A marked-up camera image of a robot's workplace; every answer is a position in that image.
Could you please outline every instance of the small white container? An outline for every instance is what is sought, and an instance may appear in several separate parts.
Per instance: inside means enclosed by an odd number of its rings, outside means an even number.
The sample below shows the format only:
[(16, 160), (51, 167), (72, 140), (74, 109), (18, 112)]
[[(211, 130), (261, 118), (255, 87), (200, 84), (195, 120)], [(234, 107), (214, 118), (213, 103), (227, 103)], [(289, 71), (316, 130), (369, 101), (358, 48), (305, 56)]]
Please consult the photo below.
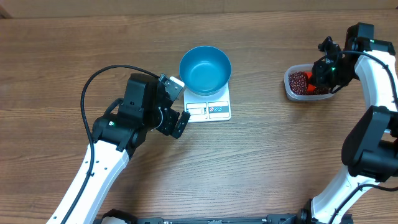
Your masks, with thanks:
[(311, 72), (313, 64), (304, 64), (304, 65), (294, 65), (291, 66), (285, 73), (285, 90), (287, 98), (292, 101), (309, 101), (309, 100), (324, 100), (333, 96), (333, 94), (322, 94), (322, 95), (314, 95), (314, 96), (305, 96), (305, 95), (297, 95), (292, 89), (290, 89), (289, 85), (289, 76), (295, 72)]

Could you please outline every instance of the teal bowl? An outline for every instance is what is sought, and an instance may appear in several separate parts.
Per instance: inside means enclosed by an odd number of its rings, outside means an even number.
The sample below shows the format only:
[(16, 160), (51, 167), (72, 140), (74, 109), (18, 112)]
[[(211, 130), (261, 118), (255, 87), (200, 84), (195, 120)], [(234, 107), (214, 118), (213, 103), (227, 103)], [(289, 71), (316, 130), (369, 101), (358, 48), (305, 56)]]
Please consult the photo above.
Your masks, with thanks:
[(224, 52), (216, 47), (200, 46), (181, 59), (180, 78), (197, 95), (209, 96), (220, 91), (231, 78), (232, 66)]

